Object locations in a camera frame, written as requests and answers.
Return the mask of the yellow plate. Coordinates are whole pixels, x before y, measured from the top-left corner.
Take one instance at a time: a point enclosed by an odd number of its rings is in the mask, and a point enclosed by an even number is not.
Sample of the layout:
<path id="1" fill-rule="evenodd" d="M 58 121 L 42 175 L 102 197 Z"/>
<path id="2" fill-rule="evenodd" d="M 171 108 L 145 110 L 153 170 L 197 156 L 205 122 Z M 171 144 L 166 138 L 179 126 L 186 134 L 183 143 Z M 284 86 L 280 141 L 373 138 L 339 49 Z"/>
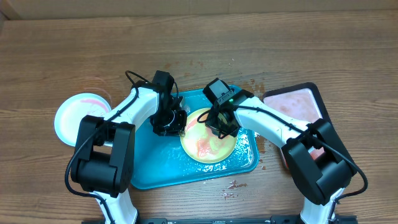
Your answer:
<path id="1" fill-rule="evenodd" d="M 206 164 L 226 159 L 234 150 L 237 137 L 226 136 L 219 139 L 204 123 L 197 118 L 210 108 L 202 108 L 191 113 L 187 118 L 185 135 L 180 138 L 184 151 L 194 160 Z"/>

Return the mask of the light blue plate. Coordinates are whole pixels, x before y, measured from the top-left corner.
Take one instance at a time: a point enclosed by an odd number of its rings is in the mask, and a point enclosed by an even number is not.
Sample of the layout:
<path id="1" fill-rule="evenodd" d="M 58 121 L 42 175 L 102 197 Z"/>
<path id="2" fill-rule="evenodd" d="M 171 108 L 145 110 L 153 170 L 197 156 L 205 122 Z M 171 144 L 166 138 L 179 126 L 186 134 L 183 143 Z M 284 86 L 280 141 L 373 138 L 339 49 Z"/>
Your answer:
<path id="1" fill-rule="evenodd" d="M 80 93 L 64 101 L 56 112 L 54 129 L 58 138 L 75 146 L 80 121 L 86 115 L 103 116 L 111 111 L 109 103 L 99 95 Z"/>

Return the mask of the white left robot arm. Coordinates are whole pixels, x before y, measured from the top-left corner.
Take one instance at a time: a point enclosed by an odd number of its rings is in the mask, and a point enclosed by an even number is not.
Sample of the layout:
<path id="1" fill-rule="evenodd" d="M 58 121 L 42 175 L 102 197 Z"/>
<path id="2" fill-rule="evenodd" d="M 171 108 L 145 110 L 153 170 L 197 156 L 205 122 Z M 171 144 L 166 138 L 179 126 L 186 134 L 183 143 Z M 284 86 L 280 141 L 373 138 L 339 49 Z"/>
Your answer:
<path id="1" fill-rule="evenodd" d="M 128 185 L 134 168 L 137 129 L 147 119 L 159 136 L 181 136 L 187 113 L 172 96 L 175 81 L 139 81 L 106 118 L 86 115 L 78 129 L 75 152 L 65 170 L 69 192 L 94 198 L 104 223 L 135 223 Z"/>

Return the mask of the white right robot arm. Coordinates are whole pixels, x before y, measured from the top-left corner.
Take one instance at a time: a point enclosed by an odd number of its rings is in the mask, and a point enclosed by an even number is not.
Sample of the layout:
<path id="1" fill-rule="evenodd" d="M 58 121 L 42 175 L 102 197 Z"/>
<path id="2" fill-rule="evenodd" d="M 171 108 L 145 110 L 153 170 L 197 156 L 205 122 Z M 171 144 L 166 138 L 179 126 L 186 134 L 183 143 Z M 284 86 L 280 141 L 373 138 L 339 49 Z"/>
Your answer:
<path id="1" fill-rule="evenodd" d="M 324 119 L 313 123 L 291 118 L 252 93 L 208 93 L 207 127 L 220 139 L 239 128 L 259 133 L 278 146 L 294 184 L 305 197 L 300 223 L 340 223 L 335 207 L 348 195 L 344 189 L 360 172 L 334 127 Z"/>

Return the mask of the blue plastic tray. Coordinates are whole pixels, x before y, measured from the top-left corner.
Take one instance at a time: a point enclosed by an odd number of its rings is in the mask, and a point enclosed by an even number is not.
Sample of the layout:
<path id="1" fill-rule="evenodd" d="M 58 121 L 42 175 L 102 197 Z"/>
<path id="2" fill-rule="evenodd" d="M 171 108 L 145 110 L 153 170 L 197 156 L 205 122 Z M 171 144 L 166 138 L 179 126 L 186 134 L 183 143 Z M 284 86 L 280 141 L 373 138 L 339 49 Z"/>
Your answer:
<path id="1" fill-rule="evenodd" d="M 136 131 L 131 184 L 147 190 L 252 171 L 259 152 L 253 131 L 241 128 L 234 151 L 224 160 L 204 164 L 192 159 L 178 136 L 158 136 L 147 119 Z"/>

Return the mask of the black tray with red water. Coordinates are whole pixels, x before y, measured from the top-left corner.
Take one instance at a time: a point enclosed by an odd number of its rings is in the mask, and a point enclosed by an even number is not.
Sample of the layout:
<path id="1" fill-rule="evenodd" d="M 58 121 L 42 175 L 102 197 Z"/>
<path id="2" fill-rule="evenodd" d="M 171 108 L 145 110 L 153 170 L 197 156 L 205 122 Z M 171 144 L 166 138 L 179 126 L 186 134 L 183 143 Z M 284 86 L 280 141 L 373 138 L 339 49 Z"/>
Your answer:
<path id="1" fill-rule="evenodd" d="M 322 118 L 331 123 L 318 87 L 312 82 L 267 91 L 262 101 L 268 107 L 295 119 L 313 123 Z"/>

